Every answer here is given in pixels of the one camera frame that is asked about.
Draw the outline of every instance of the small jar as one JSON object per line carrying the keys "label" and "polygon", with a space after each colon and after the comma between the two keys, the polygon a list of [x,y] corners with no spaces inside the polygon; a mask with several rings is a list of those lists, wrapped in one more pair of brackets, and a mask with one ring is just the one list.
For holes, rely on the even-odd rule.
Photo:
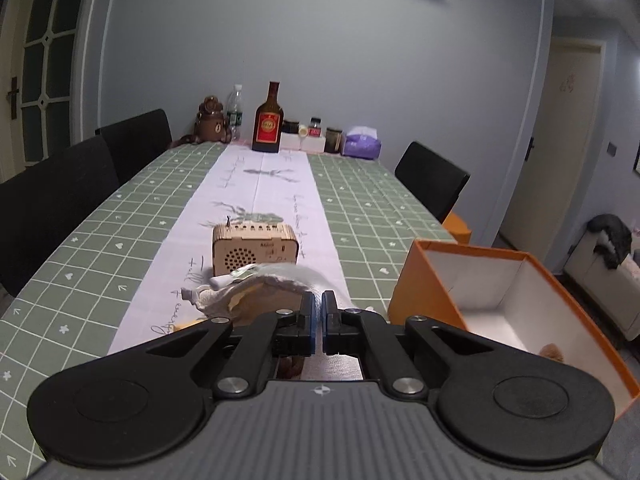
{"label": "small jar", "polygon": [[321,132],[322,126],[320,126],[320,118],[311,117],[311,122],[309,123],[309,137],[320,137]]}
{"label": "small jar", "polygon": [[342,130],[339,130],[338,128],[327,128],[324,136],[326,137],[324,152],[339,153],[340,143],[342,142]]}

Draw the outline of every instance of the orange box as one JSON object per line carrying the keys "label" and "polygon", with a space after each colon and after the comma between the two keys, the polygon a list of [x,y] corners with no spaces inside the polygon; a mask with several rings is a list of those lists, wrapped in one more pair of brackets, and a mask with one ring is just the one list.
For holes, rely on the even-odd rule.
{"label": "orange box", "polygon": [[444,219],[442,227],[449,231],[449,234],[453,236],[459,244],[469,244],[471,240],[471,230],[465,224],[465,221],[453,211]]}
{"label": "orange box", "polygon": [[422,314],[538,353],[550,343],[564,362],[600,380],[619,416],[640,386],[574,298],[533,256],[414,240],[388,308],[393,324]]}

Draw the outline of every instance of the red bottle label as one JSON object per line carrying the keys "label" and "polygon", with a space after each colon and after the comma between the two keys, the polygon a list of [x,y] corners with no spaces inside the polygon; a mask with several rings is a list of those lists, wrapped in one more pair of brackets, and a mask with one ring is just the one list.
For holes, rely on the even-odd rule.
{"label": "red bottle label", "polygon": [[280,115],[273,112],[263,112],[258,116],[258,129],[255,133],[257,142],[278,142],[280,130]]}

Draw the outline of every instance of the white table runner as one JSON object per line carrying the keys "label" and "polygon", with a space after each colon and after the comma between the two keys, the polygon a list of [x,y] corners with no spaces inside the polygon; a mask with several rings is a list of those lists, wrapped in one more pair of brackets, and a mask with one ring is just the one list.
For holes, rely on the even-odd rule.
{"label": "white table runner", "polygon": [[156,254],[111,343],[109,353],[171,332],[200,313],[182,287],[206,283],[212,228],[232,221],[283,221],[296,232],[298,264],[323,274],[348,296],[338,253],[308,158],[303,152],[253,152],[231,145],[220,155]]}

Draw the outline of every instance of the door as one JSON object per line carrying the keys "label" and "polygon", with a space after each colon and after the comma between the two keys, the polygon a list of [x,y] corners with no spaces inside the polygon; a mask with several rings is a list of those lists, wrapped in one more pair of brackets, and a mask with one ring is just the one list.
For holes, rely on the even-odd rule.
{"label": "door", "polygon": [[13,160],[3,164],[4,179],[70,145],[71,72],[81,2],[7,0],[0,54],[11,64],[10,74],[1,77],[8,102],[0,146],[11,145]]}
{"label": "door", "polygon": [[552,40],[528,160],[500,234],[543,261],[580,177],[600,91],[599,46]]}

